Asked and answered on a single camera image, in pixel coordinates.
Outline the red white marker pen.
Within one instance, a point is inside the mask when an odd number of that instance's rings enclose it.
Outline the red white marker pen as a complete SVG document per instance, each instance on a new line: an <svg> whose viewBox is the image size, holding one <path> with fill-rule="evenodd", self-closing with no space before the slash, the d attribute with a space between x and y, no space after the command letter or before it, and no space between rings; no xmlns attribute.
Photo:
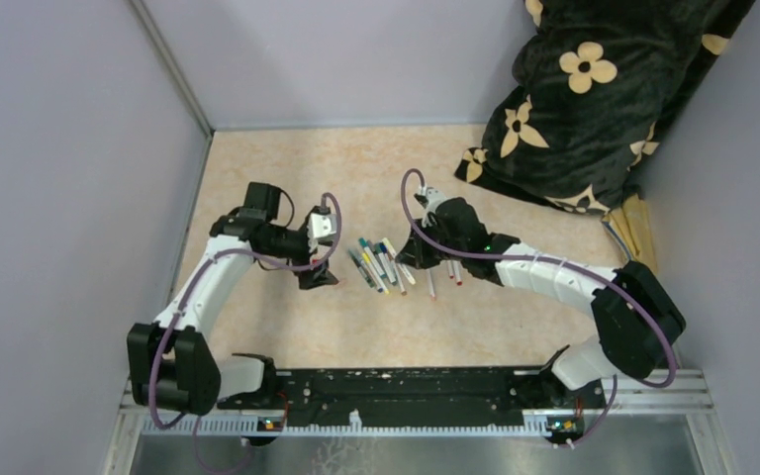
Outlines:
<svg viewBox="0 0 760 475"><path fill-rule="evenodd" d="M435 283L434 278L432 274L431 269L426 270L426 282L427 282L427 291L429 294L429 297L435 301L436 300L436 290L435 290Z"/></svg>

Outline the green cap marker pen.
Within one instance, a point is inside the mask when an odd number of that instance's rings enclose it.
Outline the green cap marker pen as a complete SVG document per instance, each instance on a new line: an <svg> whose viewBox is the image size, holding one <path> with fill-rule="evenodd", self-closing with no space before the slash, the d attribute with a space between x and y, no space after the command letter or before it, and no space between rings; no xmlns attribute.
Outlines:
<svg viewBox="0 0 760 475"><path fill-rule="evenodd" d="M394 279L394 276L389 273L389 271L382 263L380 255L374 250L374 247L372 246L372 242L370 240L366 240L363 237L360 237L358 239L358 242L363 251L368 255L368 259L370 260L371 265L374 267L378 276L389 284L395 284L396 281Z"/></svg>

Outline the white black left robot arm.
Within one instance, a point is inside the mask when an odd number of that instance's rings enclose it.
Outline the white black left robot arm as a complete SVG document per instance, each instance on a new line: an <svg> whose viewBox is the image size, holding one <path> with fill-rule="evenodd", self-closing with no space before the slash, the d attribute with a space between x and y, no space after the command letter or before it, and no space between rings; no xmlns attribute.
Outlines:
<svg viewBox="0 0 760 475"><path fill-rule="evenodd" d="M177 295L150 323L128 332L133 398L159 428L206 416L234 397L259 410L276 400L272 358L239 353L220 363L209 341L233 290L260 262L292 273L302 290L337 284L329 260L342 234L338 199L323 193L292 229L274 222L285 195L275 185L249 183L243 203L212 223L204 252Z"/></svg>

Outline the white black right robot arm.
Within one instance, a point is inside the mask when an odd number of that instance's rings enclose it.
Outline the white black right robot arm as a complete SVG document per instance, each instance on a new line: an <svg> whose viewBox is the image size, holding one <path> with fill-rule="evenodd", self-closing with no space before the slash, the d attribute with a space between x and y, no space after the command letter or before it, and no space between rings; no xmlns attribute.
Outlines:
<svg viewBox="0 0 760 475"><path fill-rule="evenodd" d="M671 349L686 321L653 271L638 261L599 267L540 252L517 237L489 232L463 198L432 187L415 195L424 215L397 261L432 269L445 261L473 278L550 297L592 318L596 336L558 351L540 381L543 400L566 408L581 388L624 374L646 379L661 364L675 368Z"/></svg>

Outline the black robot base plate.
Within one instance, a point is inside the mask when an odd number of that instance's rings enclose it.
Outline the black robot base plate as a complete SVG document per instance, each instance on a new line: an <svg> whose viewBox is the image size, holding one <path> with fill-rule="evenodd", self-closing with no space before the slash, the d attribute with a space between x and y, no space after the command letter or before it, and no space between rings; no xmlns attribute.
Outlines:
<svg viewBox="0 0 760 475"><path fill-rule="evenodd" d="M532 410L601 409L600 382L567 389L539 366L281 369L220 410L272 410L290 428L332 428L358 415L368 428L519 427Z"/></svg>

